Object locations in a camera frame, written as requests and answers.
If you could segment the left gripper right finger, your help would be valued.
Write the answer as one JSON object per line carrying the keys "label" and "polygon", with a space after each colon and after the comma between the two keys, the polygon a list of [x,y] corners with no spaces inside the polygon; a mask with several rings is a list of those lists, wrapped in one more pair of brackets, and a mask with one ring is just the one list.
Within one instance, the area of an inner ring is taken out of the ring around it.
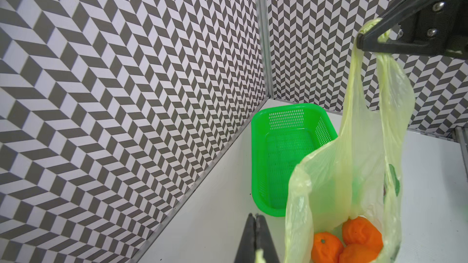
{"label": "left gripper right finger", "polygon": [[267,221],[255,216],[255,263],[280,263]]}

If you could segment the yellow green plastic bag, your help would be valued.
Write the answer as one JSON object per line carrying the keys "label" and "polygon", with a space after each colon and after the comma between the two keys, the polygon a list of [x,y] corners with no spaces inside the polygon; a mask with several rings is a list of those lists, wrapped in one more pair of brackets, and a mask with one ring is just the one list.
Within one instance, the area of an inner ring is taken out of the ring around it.
{"label": "yellow green plastic bag", "polygon": [[382,234],[379,263],[396,260],[402,242],[402,150],[413,114],[413,87],[392,55],[377,53],[379,109],[366,105],[364,53],[353,47],[338,137],[307,155],[288,185],[285,261],[307,263],[313,235],[358,216]]}

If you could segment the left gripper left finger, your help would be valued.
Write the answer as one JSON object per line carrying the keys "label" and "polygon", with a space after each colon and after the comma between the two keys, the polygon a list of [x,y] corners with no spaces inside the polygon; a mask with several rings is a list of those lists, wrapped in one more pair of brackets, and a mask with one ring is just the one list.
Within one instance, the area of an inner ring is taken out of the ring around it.
{"label": "left gripper left finger", "polygon": [[256,252],[256,219],[252,213],[247,217],[234,263],[254,263]]}

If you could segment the orange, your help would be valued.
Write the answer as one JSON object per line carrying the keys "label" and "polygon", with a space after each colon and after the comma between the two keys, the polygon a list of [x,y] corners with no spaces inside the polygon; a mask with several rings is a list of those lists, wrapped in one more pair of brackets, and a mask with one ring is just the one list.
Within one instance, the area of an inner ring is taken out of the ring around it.
{"label": "orange", "polygon": [[314,263],[339,263],[343,251],[344,245],[338,237],[328,232],[316,233],[311,260]]}
{"label": "orange", "polygon": [[339,263],[370,263],[379,255],[379,252],[365,245],[348,245],[339,256]]}
{"label": "orange", "polygon": [[381,232],[361,216],[349,219],[342,225],[342,238],[346,245],[363,245],[377,252],[383,248]]}

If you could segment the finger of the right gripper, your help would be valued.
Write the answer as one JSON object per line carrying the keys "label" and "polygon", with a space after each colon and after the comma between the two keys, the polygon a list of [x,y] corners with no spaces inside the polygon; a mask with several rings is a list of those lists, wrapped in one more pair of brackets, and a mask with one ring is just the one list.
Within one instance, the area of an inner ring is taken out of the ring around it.
{"label": "finger of the right gripper", "polygon": [[381,20],[357,36],[362,51],[468,57],[468,0],[395,0]]}

